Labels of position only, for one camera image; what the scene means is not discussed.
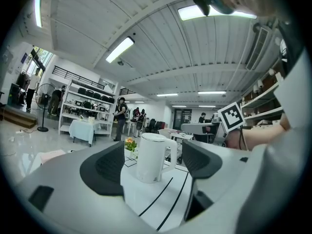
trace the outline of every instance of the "black railing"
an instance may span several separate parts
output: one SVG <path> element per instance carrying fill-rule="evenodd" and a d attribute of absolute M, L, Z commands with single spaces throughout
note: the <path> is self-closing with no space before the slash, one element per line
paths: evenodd
<path fill-rule="evenodd" d="M 120 96 L 129 95 L 129 94 L 135 94 L 135 92 L 127 88 L 122 88 L 119 92 Z"/>
<path fill-rule="evenodd" d="M 62 69 L 58 66 L 54 66 L 54 70 L 52 72 L 52 74 L 56 75 L 56 76 L 60 76 L 64 79 L 67 79 L 67 80 L 71 80 L 71 79 L 75 79 L 75 80 L 79 80 L 79 81 L 82 81 L 86 84 L 89 84 L 89 85 L 92 85 L 92 86 L 95 86 L 97 88 L 100 88 L 100 89 L 104 89 L 105 85 L 102 85 L 102 84 L 99 84 L 99 83 L 96 83 L 94 81 L 91 81 L 89 79 L 86 79 L 82 76 L 79 76 L 79 75 L 76 75 L 72 72 L 69 72 L 65 69 Z"/>

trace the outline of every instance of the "ceiling light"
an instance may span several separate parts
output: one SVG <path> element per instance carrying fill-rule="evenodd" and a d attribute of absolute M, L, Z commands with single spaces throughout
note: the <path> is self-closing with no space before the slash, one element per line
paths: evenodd
<path fill-rule="evenodd" d="M 198 92 L 199 95 L 224 95 L 226 91 L 207 91 L 207 92 Z"/>
<path fill-rule="evenodd" d="M 112 53 L 109 54 L 109 56 L 106 58 L 106 60 L 111 63 L 113 60 L 115 60 L 118 56 L 121 55 L 122 52 L 124 52 L 127 48 L 132 46 L 135 43 L 134 40 L 132 40 L 131 37 L 127 37 L 125 40 L 119 44 L 116 49 L 112 51 Z"/>
<path fill-rule="evenodd" d="M 41 9 L 40 9 L 41 0 L 35 0 L 35 16 L 36 16 L 36 24 L 38 27 L 42 27 L 41 23 Z"/>
<path fill-rule="evenodd" d="M 178 9 L 178 12 L 179 12 L 180 17 L 183 21 L 186 21 L 189 19 L 194 19 L 194 18 L 205 17 L 205 15 L 201 12 L 201 10 L 199 9 L 199 7 L 197 5 L 192 5 L 192 6 L 188 6 L 185 8 Z M 208 16 L 209 17 L 212 17 L 212 16 L 237 16 L 237 17 L 245 17 L 245 18 L 252 18 L 252 19 L 257 18 L 257 16 L 255 16 L 255 15 L 247 14 L 247 13 L 243 13 L 243 12 L 238 12 L 238 11 L 235 11 L 229 15 L 225 15 L 225 14 L 222 14 L 222 13 L 216 11 L 211 6 L 210 6 L 210 12 L 209 12 Z"/>
<path fill-rule="evenodd" d="M 162 97 L 162 96 L 177 96 L 178 94 L 163 94 L 163 95 L 157 95 L 158 97 Z"/>

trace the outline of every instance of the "stand fan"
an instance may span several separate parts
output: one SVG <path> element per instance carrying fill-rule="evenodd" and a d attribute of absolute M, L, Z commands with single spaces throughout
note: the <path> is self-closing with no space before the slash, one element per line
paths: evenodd
<path fill-rule="evenodd" d="M 49 104 L 49 101 L 51 100 L 52 93 L 54 92 L 55 87 L 49 83 L 45 83 L 36 91 L 36 103 L 39 108 L 43 109 L 43 116 L 42 116 L 42 127 L 38 127 L 37 130 L 40 132 L 48 132 L 49 129 L 44 127 L 44 112 L 46 107 Z"/>

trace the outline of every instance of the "door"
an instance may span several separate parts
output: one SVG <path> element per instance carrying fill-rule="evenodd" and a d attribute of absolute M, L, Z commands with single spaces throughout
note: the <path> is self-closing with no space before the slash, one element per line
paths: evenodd
<path fill-rule="evenodd" d="M 175 109 L 173 129 L 181 130 L 181 125 L 191 122 L 191 109 Z"/>

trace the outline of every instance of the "kettle handle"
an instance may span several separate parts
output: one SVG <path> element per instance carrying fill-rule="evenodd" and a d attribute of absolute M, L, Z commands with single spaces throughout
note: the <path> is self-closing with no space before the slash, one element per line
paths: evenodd
<path fill-rule="evenodd" d="M 168 172 L 176 167 L 176 156 L 177 156 L 177 143 L 172 139 L 166 139 L 166 147 L 170 147 L 171 149 L 171 164 L 170 166 L 161 170 L 161 173 Z"/>

